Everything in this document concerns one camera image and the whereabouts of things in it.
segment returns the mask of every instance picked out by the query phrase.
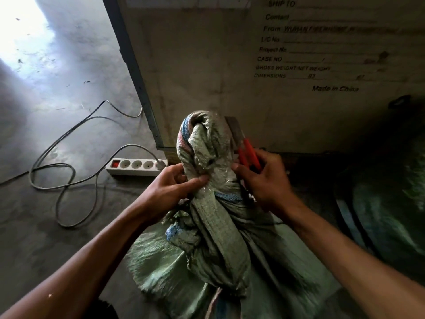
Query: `power strip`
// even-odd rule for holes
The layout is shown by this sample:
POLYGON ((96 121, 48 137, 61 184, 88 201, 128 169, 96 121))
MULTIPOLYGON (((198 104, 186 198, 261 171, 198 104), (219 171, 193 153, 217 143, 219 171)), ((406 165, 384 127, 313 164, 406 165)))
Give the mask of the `power strip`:
MULTIPOLYGON (((167 160, 160 160, 168 166, 167 160)), ((105 167, 111 175, 156 177, 164 168, 156 160, 113 158, 105 167)))

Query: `concrete floor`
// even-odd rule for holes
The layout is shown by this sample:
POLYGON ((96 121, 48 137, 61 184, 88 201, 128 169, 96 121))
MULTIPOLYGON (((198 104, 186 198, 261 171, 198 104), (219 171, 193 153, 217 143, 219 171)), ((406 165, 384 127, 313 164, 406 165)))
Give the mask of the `concrete floor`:
MULTIPOLYGON (((140 102, 102 0, 0 1, 0 182, 26 171, 61 134, 108 99, 137 115, 140 102)), ((82 179, 120 146, 137 143, 159 157, 146 118, 121 116, 105 105, 100 115, 54 149, 45 163, 66 162, 82 179)), ((149 158, 128 148, 118 156, 149 158)), ((45 170, 42 186, 67 182, 69 169, 45 170)), ((99 178, 95 213, 75 230, 55 222, 58 191, 36 191, 22 177, 1 187, 0 313, 59 268, 134 200, 148 179, 99 178)), ((70 190, 61 205, 64 222, 82 217, 93 202, 93 181, 70 190)), ((121 263, 101 298, 121 319, 155 318, 121 263)))

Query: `hand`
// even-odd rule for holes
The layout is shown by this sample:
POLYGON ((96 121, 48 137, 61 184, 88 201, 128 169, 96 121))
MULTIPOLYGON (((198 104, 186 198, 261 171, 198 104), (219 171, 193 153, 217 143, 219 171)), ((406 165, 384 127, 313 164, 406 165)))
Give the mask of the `hand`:
POLYGON ((303 204, 292 191, 282 158, 278 154, 255 149, 264 168, 260 174, 250 171, 246 166, 232 164, 232 170, 243 179, 255 199, 265 211, 271 211, 282 218, 290 206, 303 204))
POLYGON ((167 212, 177 205, 180 199, 187 198, 208 183, 209 177, 202 175, 187 181, 183 174, 183 165, 172 165, 164 170, 128 207, 131 211, 142 213, 149 225, 158 222, 167 212))

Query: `wire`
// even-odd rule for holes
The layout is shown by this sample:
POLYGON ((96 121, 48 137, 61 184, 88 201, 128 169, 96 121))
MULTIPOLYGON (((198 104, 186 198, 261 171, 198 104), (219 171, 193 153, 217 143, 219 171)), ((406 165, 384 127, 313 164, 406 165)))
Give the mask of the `wire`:
POLYGON ((117 153, 119 153, 122 149, 124 149, 124 148, 127 148, 127 147, 138 147, 138 148, 141 148, 141 149, 143 149, 143 150, 146 150, 147 152, 149 152, 153 157, 154 157, 154 159, 158 162, 158 163, 160 163, 160 160, 158 160, 158 158, 156 157, 156 155, 154 155, 150 150, 148 150, 147 148, 145 148, 145 147, 143 147, 143 146, 141 146, 141 145, 138 145, 138 144, 126 144, 126 145, 123 145, 122 147, 120 147, 117 151, 115 151, 115 153, 109 158, 109 160, 98 170, 98 171, 96 171, 93 175, 91 175, 91 176, 89 176, 89 177, 87 177, 87 178, 85 178, 85 179, 82 179, 82 180, 79 180, 79 181, 76 181, 76 182, 73 182, 73 180, 74 180, 74 178, 75 178, 75 176, 76 176, 76 171, 75 171, 75 168, 73 167, 73 166, 71 166, 70 164, 68 164, 68 163, 51 163, 51 164, 49 164, 49 165, 41 165, 41 163, 44 161, 44 159, 46 158, 46 156, 51 152, 51 150, 53 150, 63 139, 65 139, 68 135, 70 135, 72 132, 74 132, 78 127, 80 127, 81 125, 83 125, 84 123, 86 123, 87 121, 90 121, 91 119, 95 119, 95 118, 99 118, 99 116, 95 116, 95 117, 93 117, 92 115, 105 103, 105 102, 107 102, 107 103, 109 103, 116 111, 118 111, 120 114, 122 114, 122 115, 124 115, 124 116, 126 116, 126 117, 131 117, 131 118, 138 118, 138 117, 141 117, 142 116, 142 114, 143 114, 143 108, 141 108, 140 109, 140 112, 139 112, 139 114, 138 115, 135 115, 135 116, 133 116, 133 115, 128 115, 128 114, 126 114, 126 113, 124 113, 124 112, 122 112, 122 111, 120 111, 117 107, 115 107, 110 101, 108 101, 108 100, 104 100, 102 103, 100 103, 100 105, 98 106, 98 107, 96 107, 96 109, 93 111, 93 112, 91 112, 88 116, 86 116, 85 118, 83 118, 80 122, 78 122, 77 124, 75 124, 71 129, 69 129, 68 131, 66 131, 64 134, 62 134, 56 141, 54 141, 38 158, 37 158, 37 160, 34 162, 34 164, 32 165, 32 167, 31 167, 31 169, 30 170, 28 170, 28 171, 25 171, 25 172, 22 172, 22 173, 20 173, 19 175, 16 175, 16 176, 14 176, 14 177, 11 177, 11 178, 9 178, 9 179, 7 179, 7 180, 5 180, 5 181, 3 181, 3 182, 0 182, 0 185, 5 185, 5 184, 7 184, 8 182, 11 182, 11 181, 13 181, 13 180, 16 180, 16 179, 18 179, 18 178, 20 178, 20 177, 22 177, 22 176, 24 176, 24 175, 26 175, 26 174, 28 174, 28 179, 29 179, 29 183, 30 183, 30 185, 32 186, 32 187, 34 187, 35 189, 37 189, 37 190, 54 190, 54 189, 60 189, 60 188, 63 188, 63 190, 61 191, 61 193, 59 194, 59 196, 58 196, 58 198, 57 198, 57 200, 56 200, 56 204, 55 204, 55 219, 56 219, 56 222, 60 225, 60 226, 62 226, 62 227, 64 227, 64 228, 73 228, 73 227, 76 227, 76 226, 78 226, 78 225, 80 225, 80 224, 82 224, 86 219, 88 219, 88 217, 93 213, 93 211, 94 211, 94 209, 96 208, 96 203, 97 203, 97 192, 98 192, 98 188, 97 188, 97 181, 98 181, 98 177, 99 177, 99 174, 101 173, 101 171, 108 165, 108 163, 114 158, 114 156, 117 154, 117 153), (46 169, 46 168, 53 168, 53 167, 67 167, 67 168, 70 168, 71 170, 72 170, 72 174, 71 174, 71 177, 69 178, 69 180, 68 180, 68 182, 65 184, 65 185, 59 185, 59 186, 55 186, 55 187, 40 187, 40 186, 37 186, 35 183, 34 183, 34 173, 35 173, 35 171, 38 171, 38 170, 42 170, 42 169, 46 169), (71 224, 71 225, 66 225, 66 224, 64 224, 64 223, 62 223, 61 222, 61 220, 59 219, 59 205, 60 205, 60 202, 61 202, 61 199, 62 199, 62 197, 63 197, 63 195, 64 195, 64 193, 65 193, 65 191, 66 191, 66 189, 68 188, 68 187, 70 187, 70 186, 74 186, 74 185, 77 185, 77 184, 80 184, 80 183, 82 183, 82 182, 86 182, 86 181, 88 181, 88 180, 90 180, 90 179, 92 179, 92 178, 95 178, 95 182, 94 182, 94 203, 93 203, 93 206, 92 206, 92 208, 90 209, 90 211, 87 213, 87 215, 86 216, 84 216, 84 218, 82 218, 81 220, 79 220, 78 222, 76 222, 76 223, 74 223, 74 224, 71 224))

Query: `forearm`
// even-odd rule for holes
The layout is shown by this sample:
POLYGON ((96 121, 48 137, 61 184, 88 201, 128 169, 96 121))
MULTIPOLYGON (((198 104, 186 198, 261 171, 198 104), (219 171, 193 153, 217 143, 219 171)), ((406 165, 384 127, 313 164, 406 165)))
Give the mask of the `forearm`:
POLYGON ((370 318, 418 318, 425 289, 380 262, 304 204, 284 207, 289 224, 370 318))
POLYGON ((81 317, 146 227, 142 215, 125 210, 1 319, 81 317))

